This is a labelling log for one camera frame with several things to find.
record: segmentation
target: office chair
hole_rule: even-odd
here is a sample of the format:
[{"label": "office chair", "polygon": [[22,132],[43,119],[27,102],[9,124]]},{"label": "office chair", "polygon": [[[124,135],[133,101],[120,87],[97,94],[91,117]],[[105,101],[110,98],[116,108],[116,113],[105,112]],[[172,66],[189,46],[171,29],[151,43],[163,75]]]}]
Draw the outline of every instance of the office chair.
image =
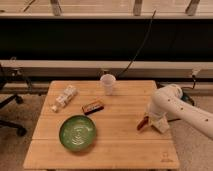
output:
[{"label": "office chair", "polygon": [[[0,63],[0,71],[1,71],[1,74],[0,75],[0,90],[4,87],[4,85],[7,83],[7,78],[6,78],[6,75],[4,73],[4,70],[1,66],[1,63]],[[21,104],[23,103],[23,99],[18,96],[17,94],[14,94],[10,97],[8,97],[7,99],[3,100],[2,102],[0,102],[0,109],[3,108],[4,106],[6,106],[8,103],[10,103],[12,100],[16,101],[17,104]],[[8,122],[8,121],[3,121],[0,119],[0,126],[7,126],[7,127],[10,127],[10,128],[16,128],[17,131],[17,135],[18,136],[24,136],[26,133],[27,133],[27,130],[22,126],[22,125],[19,125],[19,124],[16,124],[16,123],[12,123],[12,122]]]},{"label": "office chair", "polygon": [[[14,99],[15,99],[17,104],[23,103],[23,99],[20,96],[18,96],[17,94],[14,94],[14,95],[8,97],[7,99],[5,99],[4,101],[2,101],[0,103],[0,109],[3,108],[5,105],[10,103]],[[22,125],[19,125],[19,124],[16,124],[16,123],[0,120],[0,126],[7,126],[7,127],[10,127],[10,128],[16,128],[17,129],[16,133],[17,133],[18,136],[24,136],[27,133],[27,130]]]}]

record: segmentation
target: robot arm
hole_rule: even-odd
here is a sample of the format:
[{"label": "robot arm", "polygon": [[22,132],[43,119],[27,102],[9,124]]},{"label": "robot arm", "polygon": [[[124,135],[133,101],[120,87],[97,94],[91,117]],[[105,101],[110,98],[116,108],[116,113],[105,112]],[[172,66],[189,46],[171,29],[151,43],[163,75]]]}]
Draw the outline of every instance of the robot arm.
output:
[{"label": "robot arm", "polygon": [[183,102],[182,89],[175,84],[158,89],[147,108],[151,119],[160,120],[172,113],[213,140],[213,114]]}]

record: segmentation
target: clear plastic cup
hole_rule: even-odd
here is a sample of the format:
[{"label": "clear plastic cup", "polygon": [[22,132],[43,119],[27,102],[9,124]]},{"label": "clear plastic cup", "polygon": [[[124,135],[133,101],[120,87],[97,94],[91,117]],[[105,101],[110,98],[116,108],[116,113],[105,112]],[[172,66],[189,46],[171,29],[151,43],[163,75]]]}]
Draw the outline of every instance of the clear plastic cup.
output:
[{"label": "clear plastic cup", "polygon": [[105,74],[101,77],[100,79],[101,85],[104,88],[105,95],[112,95],[113,94],[113,89],[114,85],[116,82],[116,78],[114,75],[111,74]]}]

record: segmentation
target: green bowl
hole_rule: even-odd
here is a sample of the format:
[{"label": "green bowl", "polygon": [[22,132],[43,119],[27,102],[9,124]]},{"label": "green bowl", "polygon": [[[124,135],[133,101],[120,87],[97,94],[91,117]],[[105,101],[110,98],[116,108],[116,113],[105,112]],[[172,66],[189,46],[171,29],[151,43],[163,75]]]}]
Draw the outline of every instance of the green bowl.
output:
[{"label": "green bowl", "polygon": [[86,149],[96,137],[93,121],[84,115],[75,115],[61,126],[59,139],[61,144],[71,151]]}]

